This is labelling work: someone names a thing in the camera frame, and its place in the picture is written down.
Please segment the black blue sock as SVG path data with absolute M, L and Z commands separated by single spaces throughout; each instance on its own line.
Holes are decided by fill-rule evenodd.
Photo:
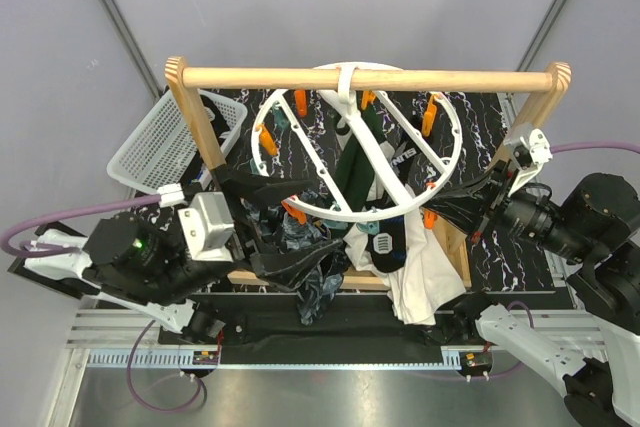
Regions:
M 366 251 L 374 267 L 385 274 L 405 266 L 407 258 L 406 228 L 403 216 L 381 220 L 377 234 L 368 235 Z

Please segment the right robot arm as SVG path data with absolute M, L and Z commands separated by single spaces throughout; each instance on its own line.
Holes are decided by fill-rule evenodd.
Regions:
M 592 173 L 556 205 L 519 185 L 515 162 L 445 188 L 428 211 L 478 241 L 495 228 L 576 266 L 567 282 L 602 335 L 607 359 L 571 353 L 484 293 L 451 301 L 454 333 L 507 350 L 562 397 L 582 426 L 639 423 L 639 195 L 621 176 Z

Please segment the white round clip hanger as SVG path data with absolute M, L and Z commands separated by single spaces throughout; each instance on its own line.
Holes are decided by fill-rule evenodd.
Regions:
M 397 217 L 414 211 L 436 196 L 450 180 L 458 163 L 462 149 L 462 127 L 459 117 L 446 98 L 450 91 L 463 88 L 462 74 L 458 71 L 402 70 L 388 68 L 382 64 L 366 62 L 343 62 L 322 66 L 315 69 L 259 69 L 246 75 L 241 85 L 251 89 L 272 89 L 274 92 L 260 107 L 252 126 L 251 154 L 257 173 L 263 177 L 270 176 L 268 164 L 263 160 L 260 145 L 262 124 L 274 106 L 279 106 L 289 121 L 304 151 L 316 168 L 319 179 L 328 187 L 334 203 L 329 208 L 315 207 L 298 197 L 293 196 L 287 202 L 298 210 L 314 217 L 349 223 L 366 223 Z M 284 99 L 289 90 L 314 90 L 321 94 L 343 120 L 346 121 L 352 136 L 366 155 L 373 171 L 374 178 L 382 183 L 385 192 L 394 205 L 382 210 L 355 211 L 351 209 L 340 191 L 335 179 L 329 173 L 324 161 L 316 152 L 307 137 L 292 108 Z M 427 91 L 436 96 L 436 101 L 443 107 L 450 125 L 454 141 L 452 154 L 440 156 L 424 139 L 420 130 L 401 113 L 390 100 L 387 92 L 391 91 Z M 398 178 L 390 161 L 383 153 L 380 143 L 362 118 L 357 106 L 356 93 L 371 91 L 387 112 L 396 120 L 409 139 L 413 141 L 418 152 L 423 154 L 436 169 L 439 177 L 427 184 L 422 193 L 409 194 L 404 183 Z

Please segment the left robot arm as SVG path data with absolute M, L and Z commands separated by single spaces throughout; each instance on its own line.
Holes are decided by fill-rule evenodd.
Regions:
M 36 275 L 70 282 L 82 294 L 146 315 L 192 343 L 210 343 L 233 315 L 201 288 L 237 269 L 295 290 L 338 250 L 337 239 L 282 252 L 247 209 L 266 210 L 306 190 L 303 179 L 271 178 L 223 164 L 215 190 L 165 185 L 152 195 L 47 214 L 1 235 L 1 249 Z

